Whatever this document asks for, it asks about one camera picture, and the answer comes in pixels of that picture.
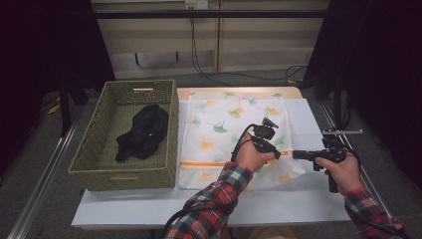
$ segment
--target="electrical outlet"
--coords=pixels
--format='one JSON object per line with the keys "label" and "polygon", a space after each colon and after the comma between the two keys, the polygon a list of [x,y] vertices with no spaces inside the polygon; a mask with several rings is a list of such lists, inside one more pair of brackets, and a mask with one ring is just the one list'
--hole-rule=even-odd
{"label": "electrical outlet", "polygon": [[185,0],[185,9],[186,10],[196,9],[196,0]]}
{"label": "electrical outlet", "polygon": [[195,9],[208,10],[208,0],[197,0]]}

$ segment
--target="orange stripe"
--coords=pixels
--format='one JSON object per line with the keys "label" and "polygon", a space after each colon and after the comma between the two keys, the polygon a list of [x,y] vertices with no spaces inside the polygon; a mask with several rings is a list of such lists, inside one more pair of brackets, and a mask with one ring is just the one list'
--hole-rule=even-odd
{"label": "orange stripe", "polygon": [[180,161],[183,166],[224,166],[226,162],[196,162],[196,161]]}
{"label": "orange stripe", "polygon": [[[288,151],[281,151],[282,155],[289,155]],[[267,164],[273,163],[274,160],[269,160]],[[226,162],[204,162],[204,161],[180,161],[182,166],[224,166]]]}

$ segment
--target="white table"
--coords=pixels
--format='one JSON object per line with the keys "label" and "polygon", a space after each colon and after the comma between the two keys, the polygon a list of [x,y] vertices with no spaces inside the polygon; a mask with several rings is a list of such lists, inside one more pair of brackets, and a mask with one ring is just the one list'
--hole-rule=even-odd
{"label": "white table", "polygon": [[[304,99],[285,99],[291,119],[294,149],[323,149],[322,135]],[[187,101],[180,101],[185,122]],[[184,124],[179,126],[179,152]],[[328,192],[328,179],[313,164],[300,160],[306,173],[275,191],[245,191],[230,216],[229,226],[295,225],[349,220],[342,196]],[[174,188],[85,191],[72,225],[87,230],[162,228],[197,190]]]}

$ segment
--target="person's left hand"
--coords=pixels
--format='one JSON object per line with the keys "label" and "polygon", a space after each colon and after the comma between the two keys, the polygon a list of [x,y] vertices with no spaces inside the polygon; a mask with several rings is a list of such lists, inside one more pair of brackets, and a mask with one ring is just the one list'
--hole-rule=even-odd
{"label": "person's left hand", "polygon": [[275,157],[272,152],[258,152],[252,142],[251,134],[248,132],[245,133],[242,143],[243,145],[240,147],[236,156],[236,162],[246,166],[252,172],[258,171],[268,160],[274,159]]}

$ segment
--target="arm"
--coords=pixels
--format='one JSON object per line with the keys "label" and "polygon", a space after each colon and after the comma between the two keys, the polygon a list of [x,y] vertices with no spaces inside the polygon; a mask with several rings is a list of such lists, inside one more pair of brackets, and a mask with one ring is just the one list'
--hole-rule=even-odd
{"label": "arm", "polygon": [[364,187],[359,164],[351,153],[348,152],[346,159],[340,163],[321,157],[316,159],[316,163],[325,167],[337,183],[338,192],[344,196],[345,209],[357,226],[359,238],[390,238],[398,231],[404,233],[403,225],[397,219],[388,217]]}
{"label": "arm", "polygon": [[[216,182],[191,197],[184,208],[237,205],[239,194],[252,179],[252,171],[236,162],[227,162]],[[233,210],[201,210],[181,217],[165,238],[214,238],[222,235]]]}
{"label": "arm", "polygon": [[236,157],[236,162],[225,164],[217,181],[211,183],[192,196],[183,208],[201,206],[226,207],[228,209],[199,210],[182,216],[167,233],[165,238],[220,238],[229,215],[237,205],[240,193],[252,179],[254,172],[264,163],[274,158],[273,153],[256,151],[251,136],[246,133],[244,144]]}
{"label": "arm", "polygon": [[[403,225],[396,218],[387,216],[366,187],[356,188],[347,193],[344,202],[348,215],[357,226],[359,238],[390,238],[393,235],[391,232],[400,230],[404,232]],[[375,228],[360,218],[385,226],[391,232]]]}

